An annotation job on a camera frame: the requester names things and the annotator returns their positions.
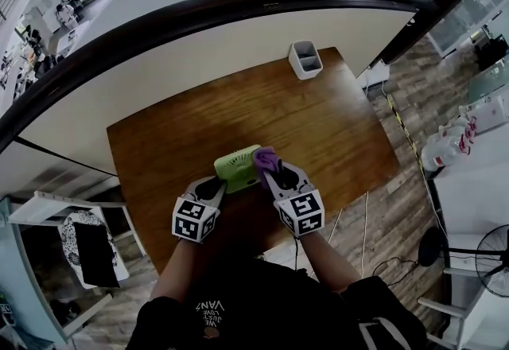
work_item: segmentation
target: black t-shirt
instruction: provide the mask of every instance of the black t-shirt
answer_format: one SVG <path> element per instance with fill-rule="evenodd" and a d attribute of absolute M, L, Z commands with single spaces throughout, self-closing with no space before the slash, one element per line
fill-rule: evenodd
<path fill-rule="evenodd" d="M 146 303 L 127 350 L 373 348 L 361 325 L 375 348 L 405 348 L 380 320 L 395 326 L 408 348 L 425 348 L 424 326 L 380 278 L 337 294 L 305 273 L 252 259 L 217 268 L 193 284 L 184 304 L 169 297 Z"/>

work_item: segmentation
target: electric fan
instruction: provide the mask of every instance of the electric fan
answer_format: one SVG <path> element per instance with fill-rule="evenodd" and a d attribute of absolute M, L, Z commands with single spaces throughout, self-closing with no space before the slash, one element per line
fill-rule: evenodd
<path fill-rule="evenodd" d="M 260 145 L 249 146 L 216 159 L 214 168 L 217 176 L 227 182 L 226 194 L 238 192 L 260 181 L 253 162 L 253 152 L 259 148 Z"/>
<path fill-rule="evenodd" d="M 419 244 L 419 264 L 430 266 L 440 251 L 473 254 L 476 256 L 476 271 L 480 281 L 492 294 L 509 298 L 509 224 L 487 233 L 476 250 L 446 247 L 441 231 L 430 228 Z"/>

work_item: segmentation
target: wooden table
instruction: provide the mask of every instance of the wooden table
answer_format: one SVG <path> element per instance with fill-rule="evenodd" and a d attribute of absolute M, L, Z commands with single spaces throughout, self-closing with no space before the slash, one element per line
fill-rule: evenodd
<path fill-rule="evenodd" d="M 250 145 L 273 146 L 307 172 L 333 216 L 398 170 L 387 136 L 335 49 L 324 70 L 300 81 L 288 60 L 213 80 L 154 104 L 107 130 L 134 225 L 161 272 L 177 244 L 176 198 L 213 162 Z M 210 247 L 264 251 L 289 233 L 260 185 L 225 196 Z"/>

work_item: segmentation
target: person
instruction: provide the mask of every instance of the person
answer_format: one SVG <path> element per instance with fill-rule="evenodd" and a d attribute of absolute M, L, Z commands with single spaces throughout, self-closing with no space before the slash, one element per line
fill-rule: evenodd
<path fill-rule="evenodd" d="M 35 78 L 40 79 L 44 74 L 49 72 L 54 66 L 56 66 L 55 57 L 47 55 L 43 60 L 39 60 L 34 66 Z"/>
<path fill-rule="evenodd" d="M 56 6 L 56 17 L 60 23 L 64 24 L 69 30 L 76 29 L 78 27 L 78 21 L 74 14 L 74 8 L 69 4 L 58 4 Z"/>
<path fill-rule="evenodd" d="M 212 261 L 214 244 L 181 239 L 127 350 L 426 347 L 424 326 L 382 279 L 362 279 L 319 231 L 300 241 L 319 282 L 261 259 Z"/>
<path fill-rule="evenodd" d="M 25 28 L 27 41 L 32 40 L 38 45 L 41 43 L 42 37 L 37 29 L 32 30 L 31 25 L 27 25 Z"/>

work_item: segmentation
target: office desk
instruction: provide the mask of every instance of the office desk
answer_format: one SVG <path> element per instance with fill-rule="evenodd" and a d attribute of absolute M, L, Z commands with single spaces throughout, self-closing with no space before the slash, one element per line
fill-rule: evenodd
<path fill-rule="evenodd" d="M 90 21 L 85 21 L 78 25 L 77 28 L 71 30 L 70 32 L 63 35 L 63 37 L 58 41 L 56 45 L 56 53 L 61 54 L 63 56 L 67 56 L 69 50 L 71 50 L 72 45 L 76 43 L 78 37 L 80 37 L 83 32 L 87 29 Z"/>
<path fill-rule="evenodd" d="M 10 214 L 9 198 L 0 201 L 0 212 L 5 218 Z M 33 336 L 65 343 L 64 330 L 37 284 L 17 224 L 0 227 L 0 263 L 0 290 L 12 307 L 17 325 Z"/>
<path fill-rule="evenodd" d="M 123 195 L 159 272 L 177 244 L 171 233 L 176 198 L 191 181 L 215 174 L 214 161 L 230 152 L 273 146 L 307 172 L 326 217 L 396 173 L 382 125 L 340 54 L 325 49 L 320 55 L 324 70 L 311 80 L 300 81 L 287 59 L 276 60 L 182 92 L 108 128 Z M 259 253 L 289 236 L 259 184 L 226 195 L 220 209 L 210 247 Z"/>

